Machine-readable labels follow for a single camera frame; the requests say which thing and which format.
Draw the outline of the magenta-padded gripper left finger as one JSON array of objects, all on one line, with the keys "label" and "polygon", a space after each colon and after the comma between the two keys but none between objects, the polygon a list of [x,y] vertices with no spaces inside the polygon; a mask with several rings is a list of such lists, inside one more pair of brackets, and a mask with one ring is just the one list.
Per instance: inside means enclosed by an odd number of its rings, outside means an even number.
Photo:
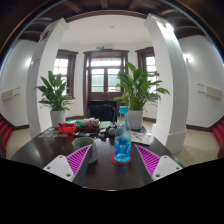
[{"label": "magenta-padded gripper left finger", "polygon": [[67,181],[81,183],[91,155],[92,145],[87,145],[68,156],[57,156],[44,167],[44,170]]}]

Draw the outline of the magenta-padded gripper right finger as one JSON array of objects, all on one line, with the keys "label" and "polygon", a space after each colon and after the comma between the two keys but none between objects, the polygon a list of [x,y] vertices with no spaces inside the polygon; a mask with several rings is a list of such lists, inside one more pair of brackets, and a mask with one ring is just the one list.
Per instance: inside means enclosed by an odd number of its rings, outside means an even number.
[{"label": "magenta-padded gripper right finger", "polygon": [[168,155],[158,156],[140,145],[136,145],[136,149],[140,154],[144,167],[153,181],[164,178],[182,169],[182,167]]}]

